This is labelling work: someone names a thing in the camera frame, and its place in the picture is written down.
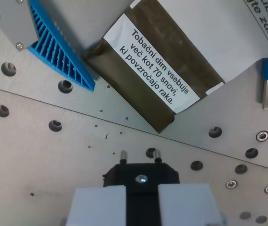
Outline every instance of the gray metal surface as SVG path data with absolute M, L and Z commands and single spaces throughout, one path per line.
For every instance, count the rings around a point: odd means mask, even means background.
M 70 94 L 61 93 L 57 84 L 62 76 L 27 50 L 17 52 L 0 30 L 0 67 L 4 62 L 13 63 L 17 73 L 7 77 L 0 70 L 2 90 L 158 135 L 114 89 L 107 88 L 108 83 L 101 77 L 94 92 L 73 84 Z M 268 131 L 268 111 L 262 110 L 260 103 L 260 82 L 258 62 L 201 102 L 176 115 L 173 124 L 160 135 L 268 167 L 268 140 L 256 140 L 259 131 Z M 208 130 L 214 126 L 223 130 L 219 138 L 208 136 Z M 249 148 L 259 150 L 255 159 L 245 157 Z
M 22 50 L 38 40 L 36 27 L 28 1 L 0 0 L 0 28 L 12 42 L 14 48 L 22 43 Z
M 129 163 L 153 162 L 145 155 L 150 147 L 161 151 L 181 183 L 209 183 L 229 226 L 256 226 L 258 216 L 268 218 L 268 168 L 1 90 L 0 105 L 10 112 L 0 117 L 0 225 L 65 226 L 76 188 L 102 186 L 102 174 L 119 162 L 122 150 Z M 52 132 L 51 120 L 62 130 Z M 195 160 L 204 165 L 200 171 L 190 169 Z M 235 173 L 239 164 L 247 165 L 245 174 Z M 227 189 L 231 179 L 238 186 Z M 240 219 L 244 211 L 250 219 Z

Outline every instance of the blue plastic part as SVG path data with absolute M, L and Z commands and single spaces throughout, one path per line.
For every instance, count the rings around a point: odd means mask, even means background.
M 28 47 L 37 58 L 74 83 L 93 91 L 95 81 L 55 27 L 38 0 L 30 0 L 39 41 Z

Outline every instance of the metal plate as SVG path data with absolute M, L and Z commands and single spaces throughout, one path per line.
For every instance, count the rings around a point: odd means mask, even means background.
M 268 217 L 265 167 L 4 91 L 0 105 L 10 111 L 0 117 L 0 225 L 64 226 L 76 188 L 102 186 L 102 174 L 118 163 L 121 150 L 129 163 L 153 162 L 145 155 L 150 147 L 161 151 L 182 183 L 209 183 L 229 226 L 255 226 L 257 216 Z M 62 130 L 52 132 L 51 120 Z M 202 170 L 190 169 L 195 160 Z M 245 174 L 235 173 L 239 164 L 248 166 Z M 227 189 L 231 179 L 238 186 Z M 241 220 L 243 211 L 251 218 Z

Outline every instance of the small hole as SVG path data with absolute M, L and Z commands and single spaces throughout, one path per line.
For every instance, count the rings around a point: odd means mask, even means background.
M 49 122 L 48 127 L 53 132 L 59 132 L 62 129 L 62 124 L 57 120 L 52 120 Z
M 251 217 L 251 213 L 250 212 L 242 212 L 239 215 L 239 218 L 241 218 L 242 220 L 247 220 Z
M 153 159 L 153 158 L 154 158 L 154 151 L 155 151 L 155 150 L 156 150 L 155 148 L 151 147 L 151 148 L 149 148 L 149 149 L 145 152 L 145 155 L 146 155 L 148 158 Z
M 70 93 L 73 89 L 72 83 L 70 81 L 67 81 L 67 80 L 62 80 L 58 84 L 58 89 L 62 93 Z
M 5 62 L 1 65 L 1 71 L 4 75 L 8 77 L 14 76 L 17 72 L 16 67 L 9 62 Z
M 267 217 L 266 216 L 259 216 L 256 218 L 255 222 L 258 224 L 263 224 L 266 223 Z
M 244 174 L 245 172 L 247 172 L 247 170 L 248 167 L 246 165 L 238 165 L 234 171 L 237 174 Z
M 250 148 L 246 151 L 245 156 L 248 159 L 253 159 L 258 155 L 258 150 L 256 148 Z
M 0 105 L 0 117 L 7 117 L 10 114 L 10 111 L 4 105 Z
M 222 135 L 222 129 L 220 127 L 214 127 L 208 131 L 208 135 L 212 138 L 217 138 Z
M 194 171 L 199 171 L 203 168 L 203 163 L 201 161 L 193 161 L 190 168 Z

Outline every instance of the countersunk hole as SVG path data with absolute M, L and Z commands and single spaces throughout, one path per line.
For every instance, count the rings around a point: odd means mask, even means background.
M 222 129 L 220 127 L 215 126 L 208 131 L 208 135 L 212 138 L 217 138 L 222 135 Z
M 199 171 L 203 168 L 203 163 L 201 161 L 193 161 L 190 168 L 194 171 Z
M 16 67 L 9 62 L 5 62 L 1 65 L 1 71 L 4 75 L 8 77 L 14 76 L 17 72 Z
M 58 89 L 62 93 L 70 93 L 73 89 L 72 83 L 70 81 L 67 81 L 67 80 L 62 80 L 58 84 Z
M 267 217 L 266 216 L 259 216 L 256 218 L 255 222 L 258 224 L 263 224 L 267 221 Z
M 62 129 L 62 124 L 57 120 L 52 120 L 49 122 L 48 127 L 53 132 L 59 132 Z
M 256 148 L 250 148 L 246 151 L 246 154 L 245 156 L 248 158 L 248 159 L 253 159 L 255 158 L 256 156 L 258 155 L 258 150 Z
M 261 131 L 256 135 L 256 139 L 260 142 L 266 141 L 268 139 L 268 132 Z
M 246 165 L 238 165 L 234 171 L 237 174 L 244 174 L 245 172 L 247 172 L 247 170 L 248 167 Z
M 10 114 L 10 111 L 4 105 L 0 105 L 0 117 L 7 117 Z
M 242 212 L 239 215 L 239 218 L 241 218 L 242 220 L 247 220 L 251 217 L 251 213 L 250 212 Z
M 153 159 L 154 158 L 154 151 L 156 150 L 156 148 L 149 148 L 146 152 L 145 152 L 145 155 L 150 158 L 150 159 Z

